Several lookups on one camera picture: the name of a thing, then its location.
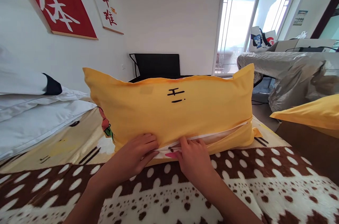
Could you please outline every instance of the white pillowcase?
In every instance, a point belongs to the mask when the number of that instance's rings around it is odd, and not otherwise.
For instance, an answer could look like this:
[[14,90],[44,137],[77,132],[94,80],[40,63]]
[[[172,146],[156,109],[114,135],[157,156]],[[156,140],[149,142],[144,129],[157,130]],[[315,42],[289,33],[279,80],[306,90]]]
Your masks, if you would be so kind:
[[38,105],[0,122],[0,160],[44,140],[96,105],[86,101],[58,101]]
[[44,95],[0,95],[0,122],[34,108],[38,104],[48,105],[57,101],[73,101],[87,97],[88,94],[63,87],[63,92],[55,96]]

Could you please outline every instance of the pillow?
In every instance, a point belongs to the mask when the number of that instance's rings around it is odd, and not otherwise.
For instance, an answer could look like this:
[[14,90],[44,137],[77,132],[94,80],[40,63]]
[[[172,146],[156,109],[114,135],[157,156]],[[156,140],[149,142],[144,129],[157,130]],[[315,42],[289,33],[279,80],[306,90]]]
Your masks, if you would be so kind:
[[62,88],[63,92],[56,96],[19,94],[0,95],[0,122],[10,119],[28,109],[34,108],[38,104],[47,105],[56,101],[79,100],[88,96],[88,94],[80,91],[70,90],[65,87]]
[[38,105],[0,122],[0,160],[42,141],[96,105],[85,101]]
[[178,138],[183,135],[204,138],[210,154],[248,146],[254,140],[253,64],[231,79],[192,76],[137,83],[125,83],[90,68],[83,71],[92,100],[103,109],[103,120],[109,121],[115,151],[141,133],[157,136],[160,154],[156,158],[164,161],[180,150]]
[[324,129],[339,129],[339,94],[274,112],[271,117]]
[[45,73],[36,72],[21,64],[0,45],[0,95],[58,95],[61,92],[59,82]]

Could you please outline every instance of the window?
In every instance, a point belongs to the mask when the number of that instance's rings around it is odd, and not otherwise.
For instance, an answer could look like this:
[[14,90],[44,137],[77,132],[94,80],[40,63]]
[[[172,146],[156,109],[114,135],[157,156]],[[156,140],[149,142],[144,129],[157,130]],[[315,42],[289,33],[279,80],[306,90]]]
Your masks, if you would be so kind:
[[247,51],[250,26],[275,31],[278,38],[292,0],[222,0],[214,74],[238,71],[237,57]]

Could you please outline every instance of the poster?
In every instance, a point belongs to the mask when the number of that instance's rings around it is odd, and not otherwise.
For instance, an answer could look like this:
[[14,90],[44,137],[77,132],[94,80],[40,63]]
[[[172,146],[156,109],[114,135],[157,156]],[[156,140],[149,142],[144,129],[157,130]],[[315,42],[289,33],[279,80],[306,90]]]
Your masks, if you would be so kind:
[[81,0],[35,0],[52,33],[97,40]]
[[297,16],[294,18],[293,25],[301,26],[304,22],[304,19],[308,11],[298,11]]
[[120,30],[118,13],[112,0],[95,0],[98,7],[102,25],[105,29],[123,34]]

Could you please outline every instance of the yellow cushion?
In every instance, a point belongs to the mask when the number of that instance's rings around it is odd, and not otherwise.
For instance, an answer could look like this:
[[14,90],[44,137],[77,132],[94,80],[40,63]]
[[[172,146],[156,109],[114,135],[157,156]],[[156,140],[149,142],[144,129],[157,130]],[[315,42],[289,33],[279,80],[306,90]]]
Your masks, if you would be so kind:
[[168,146],[176,149],[177,140],[183,135],[204,138],[210,154],[247,146],[254,140],[253,64],[231,79],[150,78],[134,84],[90,68],[83,71],[92,100],[109,120],[116,151],[141,133],[157,136],[159,148],[164,148],[164,154],[157,158],[166,159],[161,162],[171,161]]
[[330,95],[284,111],[272,118],[329,130],[339,129],[339,94]]

